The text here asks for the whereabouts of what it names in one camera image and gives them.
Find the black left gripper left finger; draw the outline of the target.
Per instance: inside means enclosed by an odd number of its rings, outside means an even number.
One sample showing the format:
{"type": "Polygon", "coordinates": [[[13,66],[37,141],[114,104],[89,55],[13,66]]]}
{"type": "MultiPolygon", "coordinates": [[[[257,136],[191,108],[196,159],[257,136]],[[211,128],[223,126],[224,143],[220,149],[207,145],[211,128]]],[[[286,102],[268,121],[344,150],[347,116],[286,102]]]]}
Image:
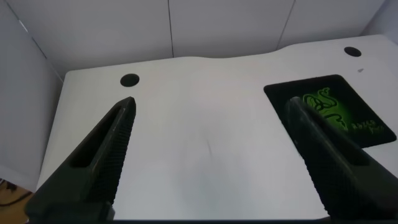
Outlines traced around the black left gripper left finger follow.
{"type": "Polygon", "coordinates": [[[111,221],[135,117],[133,97],[117,102],[27,202],[29,221],[111,221]]]}

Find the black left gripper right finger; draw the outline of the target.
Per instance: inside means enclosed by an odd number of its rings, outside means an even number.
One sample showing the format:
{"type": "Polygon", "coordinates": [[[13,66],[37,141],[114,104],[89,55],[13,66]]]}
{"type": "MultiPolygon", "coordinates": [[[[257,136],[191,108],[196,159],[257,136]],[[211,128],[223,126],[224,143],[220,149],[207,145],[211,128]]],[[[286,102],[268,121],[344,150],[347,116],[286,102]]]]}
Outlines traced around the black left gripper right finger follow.
{"type": "Polygon", "coordinates": [[[396,220],[397,177],[300,98],[285,123],[320,200],[335,220],[396,220]]]}

